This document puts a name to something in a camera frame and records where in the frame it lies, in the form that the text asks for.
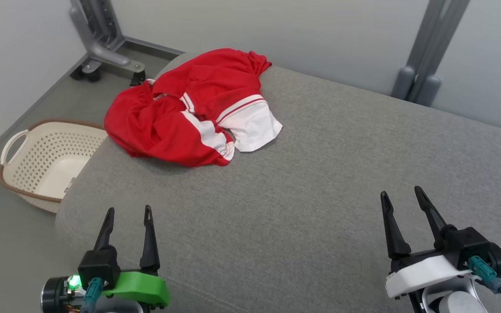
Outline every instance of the caster wheel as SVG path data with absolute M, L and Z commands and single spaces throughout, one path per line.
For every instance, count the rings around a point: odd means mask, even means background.
M 82 66 L 77 67 L 71 75 L 69 75 L 74 80 L 81 80 L 84 77 L 84 73 L 82 72 Z
M 146 79 L 146 72 L 142 71 L 140 73 L 133 73 L 133 78 L 131 79 L 131 84 L 130 86 L 139 86 L 144 83 L 144 80 Z
M 85 75 L 90 83 L 95 83 L 100 80 L 100 70 L 95 70 L 92 73 L 86 73 Z

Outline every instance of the laundry basket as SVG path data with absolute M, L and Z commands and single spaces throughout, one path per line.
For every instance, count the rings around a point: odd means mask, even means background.
M 12 157 L 11 147 L 22 144 Z M 57 213 L 59 203 L 107 137 L 94 123 L 43 120 L 12 136 L 1 153 L 0 182 L 38 208 Z

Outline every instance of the basket handle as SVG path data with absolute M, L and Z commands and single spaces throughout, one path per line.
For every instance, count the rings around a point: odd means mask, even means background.
M 20 131 L 18 133 L 16 133 L 14 136 L 12 136 L 9 141 L 5 144 L 5 147 L 3 148 L 3 151 L 1 152 L 1 159 L 0 159 L 0 164 L 2 166 L 6 166 L 8 165 L 9 163 L 11 163 L 15 157 L 18 155 L 18 153 L 20 152 L 20 150 L 22 149 L 22 147 L 24 147 L 24 144 L 26 144 L 26 140 L 28 140 L 28 137 L 26 137 L 26 139 L 24 139 L 24 141 L 22 142 L 22 145 L 20 145 L 20 147 L 17 149 L 17 151 L 14 153 L 13 157 L 9 160 L 9 162 L 7 162 L 7 154 L 9 153 L 9 150 L 10 150 L 10 147 L 15 143 L 15 141 L 17 141 L 20 137 L 22 136 L 25 136 L 25 135 L 28 135 L 30 131 L 27 129 L 27 130 L 23 130 L 23 131 Z

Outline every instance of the gray wall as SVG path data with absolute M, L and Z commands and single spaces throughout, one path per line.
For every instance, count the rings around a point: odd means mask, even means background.
M 433 107 L 501 127 L 501 0 L 471 0 L 437 75 Z
M 0 1 L 0 136 L 86 53 L 67 0 Z
M 125 36 L 181 51 L 254 50 L 275 65 L 389 94 L 428 0 L 113 0 Z

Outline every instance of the teal connector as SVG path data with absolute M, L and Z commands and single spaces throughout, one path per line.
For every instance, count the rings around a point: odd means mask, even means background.
M 100 278 L 92 279 L 88 285 L 86 295 L 84 295 L 84 304 L 80 308 L 81 313 L 93 313 L 96 308 L 96 301 L 102 294 L 104 282 Z
M 473 274 L 479 276 L 493 293 L 500 293 L 501 279 L 498 278 L 496 272 L 487 262 L 483 261 L 479 256 L 474 256 L 469 258 L 468 266 Z
M 473 273 L 479 276 L 485 283 L 498 276 L 496 272 L 487 264 L 487 262 L 483 261 L 483 259 L 479 256 L 469 258 L 468 266 Z

